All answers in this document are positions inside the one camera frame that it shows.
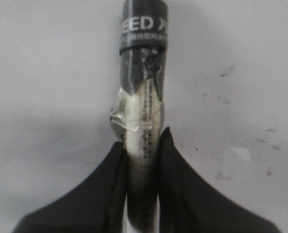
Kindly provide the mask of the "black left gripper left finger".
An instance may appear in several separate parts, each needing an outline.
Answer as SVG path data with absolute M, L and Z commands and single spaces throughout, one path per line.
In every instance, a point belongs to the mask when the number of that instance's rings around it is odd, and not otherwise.
M 120 233 L 128 183 L 128 157 L 115 142 L 82 183 L 53 203 L 25 215 L 15 233 Z

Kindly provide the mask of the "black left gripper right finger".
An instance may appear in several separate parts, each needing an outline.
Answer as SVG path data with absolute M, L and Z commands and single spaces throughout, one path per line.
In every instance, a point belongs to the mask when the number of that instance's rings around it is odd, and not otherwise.
M 271 221 L 239 206 L 208 184 L 175 147 L 170 128 L 159 143 L 161 233 L 278 233 Z

